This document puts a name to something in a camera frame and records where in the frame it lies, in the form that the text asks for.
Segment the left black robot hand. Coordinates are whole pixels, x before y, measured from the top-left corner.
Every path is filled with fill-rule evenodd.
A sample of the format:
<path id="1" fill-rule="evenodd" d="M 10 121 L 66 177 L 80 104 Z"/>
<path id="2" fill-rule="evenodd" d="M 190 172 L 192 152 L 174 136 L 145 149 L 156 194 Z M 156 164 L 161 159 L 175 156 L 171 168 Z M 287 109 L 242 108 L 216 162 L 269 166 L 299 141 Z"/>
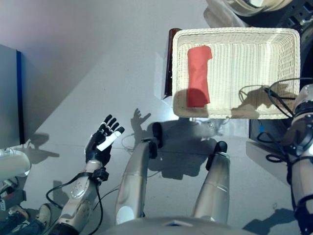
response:
<path id="1" fill-rule="evenodd" d="M 86 163 L 99 161 L 102 166 L 105 166 L 111 158 L 112 144 L 124 131 L 125 128 L 120 126 L 117 119 L 112 115 L 108 115 L 96 132 L 91 135 L 85 147 Z"/>

